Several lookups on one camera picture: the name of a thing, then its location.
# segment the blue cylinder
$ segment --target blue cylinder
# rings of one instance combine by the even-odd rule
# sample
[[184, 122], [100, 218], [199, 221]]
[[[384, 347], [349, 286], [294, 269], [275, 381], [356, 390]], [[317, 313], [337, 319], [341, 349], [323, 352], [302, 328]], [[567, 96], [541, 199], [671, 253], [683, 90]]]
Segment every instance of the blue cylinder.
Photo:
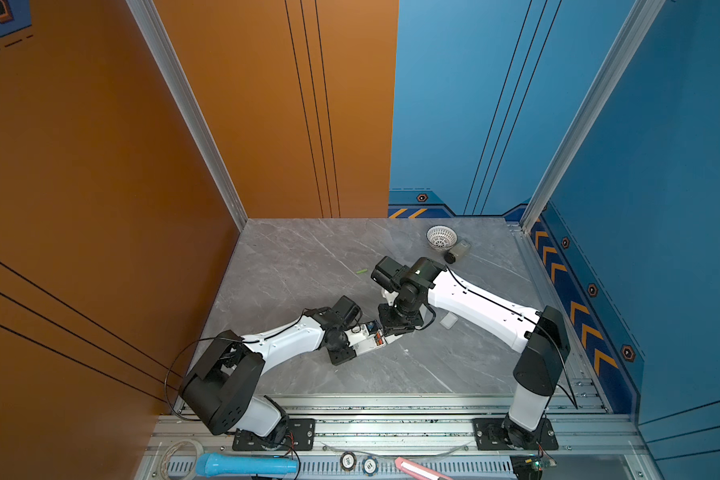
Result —
[[220, 453], [206, 453], [197, 459], [195, 473], [212, 477], [224, 473], [240, 475], [285, 475], [296, 473], [298, 462], [290, 458], [237, 457]]

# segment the orange wall panel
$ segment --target orange wall panel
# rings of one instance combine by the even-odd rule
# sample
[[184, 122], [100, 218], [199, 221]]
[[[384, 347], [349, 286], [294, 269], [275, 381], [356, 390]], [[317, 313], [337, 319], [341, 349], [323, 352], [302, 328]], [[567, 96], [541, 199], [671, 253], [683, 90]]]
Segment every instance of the orange wall panel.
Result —
[[330, 216], [318, 196], [284, 2], [155, 4], [248, 216]]
[[[313, 2], [304, 2], [305, 7]], [[387, 216], [398, 3], [315, 0], [342, 216]]]
[[131, 478], [238, 232], [125, 2], [30, 6], [0, 39], [0, 262], [143, 353], [2, 265], [0, 325], [142, 391], [0, 328], [0, 478]]
[[156, 5], [250, 217], [386, 216], [397, 2]]

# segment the blue wall panel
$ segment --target blue wall panel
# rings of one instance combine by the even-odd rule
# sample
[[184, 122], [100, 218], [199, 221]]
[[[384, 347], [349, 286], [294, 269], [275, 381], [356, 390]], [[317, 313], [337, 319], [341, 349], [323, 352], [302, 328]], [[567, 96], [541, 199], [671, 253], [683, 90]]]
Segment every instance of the blue wall panel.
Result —
[[483, 212], [533, 194], [630, 8], [631, 1], [563, 0], [504, 158], [489, 172], [487, 184], [496, 180]]
[[432, 190], [463, 213], [528, 5], [400, 1], [392, 189]]
[[[643, 433], [720, 425], [720, 0], [663, 6], [552, 200], [644, 354]], [[667, 480], [720, 473], [685, 457], [720, 428], [649, 445]]]
[[632, 4], [401, 0], [390, 190], [458, 215], [526, 201]]
[[29, 0], [11, 0], [9, 2], [10, 13], [13, 20], [0, 23], [0, 37], [11, 34], [32, 24], [30, 16]]

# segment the marble tabletop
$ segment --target marble tabletop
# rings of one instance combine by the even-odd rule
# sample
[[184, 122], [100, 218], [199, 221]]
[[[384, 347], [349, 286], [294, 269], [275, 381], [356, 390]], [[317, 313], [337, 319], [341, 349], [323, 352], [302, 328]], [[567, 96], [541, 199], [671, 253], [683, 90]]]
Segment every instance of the marble tabletop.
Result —
[[[378, 318], [382, 297], [371, 280], [374, 265], [384, 255], [406, 265], [421, 256], [442, 262], [426, 238], [437, 224], [472, 244], [469, 255], [452, 265], [454, 272], [513, 302], [542, 307], [501, 218], [249, 220], [203, 336], [269, 330], [294, 321], [304, 308], [332, 306], [342, 295], [359, 304], [366, 318]], [[355, 273], [362, 269], [368, 271]], [[340, 366], [330, 363], [324, 349], [306, 353], [262, 376], [257, 392], [511, 394], [518, 358], [466, 320], [450, 330], [436, 321]]]

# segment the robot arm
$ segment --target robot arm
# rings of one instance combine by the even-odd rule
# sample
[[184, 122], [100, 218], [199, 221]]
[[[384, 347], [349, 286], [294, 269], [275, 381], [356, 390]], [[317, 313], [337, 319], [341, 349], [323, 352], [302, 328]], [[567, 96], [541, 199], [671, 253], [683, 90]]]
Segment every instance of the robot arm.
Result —
[[520, 353], [513, 372], [518, 388], [502, 427], [509, 446], [536, 448], [541, 417], [570, 352], [560, 312], [549, 306], [537, 312], [509, 302], [428, 258], [408, 267], [385, 256], [371, 278], [384, 288], [379, 321], [360, 323], [359, 306], [343, 296], [334, 307], [305, 310], [297, 321], [278, 329], [243, 337], [227, 330], [184, 377], [179, 394], [213, 435], [238, 428], [279, 444], [288, 415], [270, 398], [253, 395], [261, 374], [323, 346], [339, 365], [426, 328], [427, 310], [433, 315], [436, 306], [493, 333]]
[[360, 323], [360, 307], [343, 296], [333, 307], [305, 310], [274, 330], [238, 336], [221, 332], [184, 377], [179, 395], [213, 435], [248, 430], [272, 443], [286, 434], [288, 415], [254, 396], [259, 377], [294, 356], [325, 347], [334, 365], [384, 346], [376, 322]]
[[378, 306], [378, 314], [385, 332], [416, 330], [424, 323], [422, 307], [432, 305], [471, 321], [520, 353], [513, 371], [518, 388], [503, 428], [509, 445], [535, 448], [541, 417], [570, 353], [562, 314], [550, 306], [537, 312], [509, 302], [424, 257], [408, 267], [386, 256], [371, 278], [384, 288], [387, 302]]

